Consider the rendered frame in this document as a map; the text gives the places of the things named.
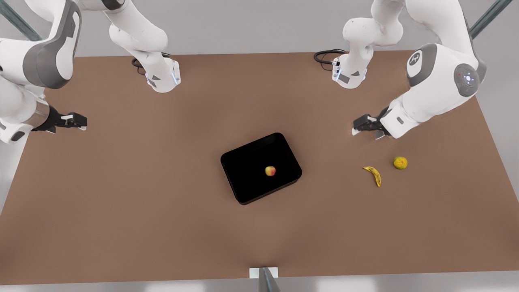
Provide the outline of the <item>black storage box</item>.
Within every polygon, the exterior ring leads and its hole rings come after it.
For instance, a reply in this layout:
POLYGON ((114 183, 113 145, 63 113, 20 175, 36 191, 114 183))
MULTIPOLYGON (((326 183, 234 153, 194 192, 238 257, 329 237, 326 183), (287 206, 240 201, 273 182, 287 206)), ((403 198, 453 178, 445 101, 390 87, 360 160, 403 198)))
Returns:
POLYGON ((302 168, 282 133, 272 133, 221 155, 220 163, 237 202, 246 205, 296 183, 302 168), (269 177, 267 166, 276 174, 269 177))

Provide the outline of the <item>yellow banana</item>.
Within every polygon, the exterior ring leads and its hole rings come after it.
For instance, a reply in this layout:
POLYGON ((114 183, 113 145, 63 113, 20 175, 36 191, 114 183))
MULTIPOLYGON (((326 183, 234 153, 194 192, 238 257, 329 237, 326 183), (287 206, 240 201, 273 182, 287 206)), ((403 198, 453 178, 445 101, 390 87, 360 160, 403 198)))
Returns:
POLYGON ((364 167, 363 169, 369 171, 374 176, 377 187, 381 187, 382 178, 378 170, 371 166, 364 167))

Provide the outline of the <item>silver frame post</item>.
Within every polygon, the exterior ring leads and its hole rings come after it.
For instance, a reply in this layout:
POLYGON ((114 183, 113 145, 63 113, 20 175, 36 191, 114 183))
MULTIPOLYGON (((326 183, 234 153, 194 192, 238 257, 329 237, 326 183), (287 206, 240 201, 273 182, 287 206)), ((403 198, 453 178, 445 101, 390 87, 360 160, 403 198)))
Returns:
POLYGON ((513 0, 495 0, 485 13, 471 26, 470 34, 475 39, 513 0))
POLYGON ((7 19, 22 35, 30 41, 43 39, 5 0, 0 0, 0 15, 7 19))
POLYGON ((278 277, 278 267, 249 268, 249 278, 258 279, 258 292, 281 292, 276 282, 278 277))

